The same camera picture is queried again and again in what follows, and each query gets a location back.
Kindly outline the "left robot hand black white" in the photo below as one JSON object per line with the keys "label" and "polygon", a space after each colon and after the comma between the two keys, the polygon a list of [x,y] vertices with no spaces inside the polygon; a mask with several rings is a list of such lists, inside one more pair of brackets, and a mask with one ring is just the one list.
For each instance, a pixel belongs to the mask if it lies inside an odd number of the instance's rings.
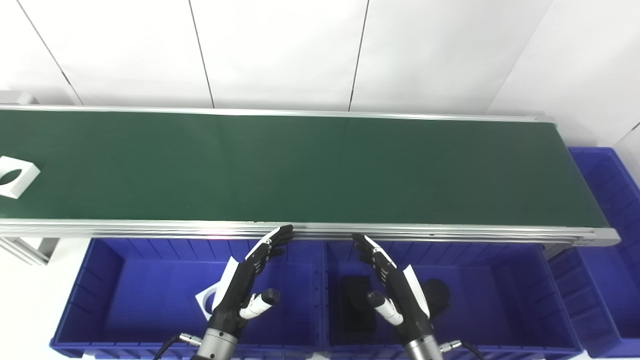
{"label": "left robot hand black white", "polygon": [[251,292],[256,278],[267,262],[285,253],[285,245],[294,237],[291,224],[282,225],[263,236],[240,262],[230,280],[222,285],[221,296],[215,296],[208,328],[239,338],[247,322],[278,303],[279,290]]}

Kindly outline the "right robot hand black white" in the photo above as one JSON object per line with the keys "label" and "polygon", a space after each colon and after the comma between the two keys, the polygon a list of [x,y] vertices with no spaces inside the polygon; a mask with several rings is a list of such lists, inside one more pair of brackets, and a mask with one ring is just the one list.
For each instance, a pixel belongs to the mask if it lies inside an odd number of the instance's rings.
{"label": "right robot hand black white", "polygon": [[372,290],[366,301],[394,326],[402,346],[426,342],[434,335],[425,294],[411,266],[398,269],[388,253],[368,235],[351,235],[359,259],[370,265],[386,293]]}

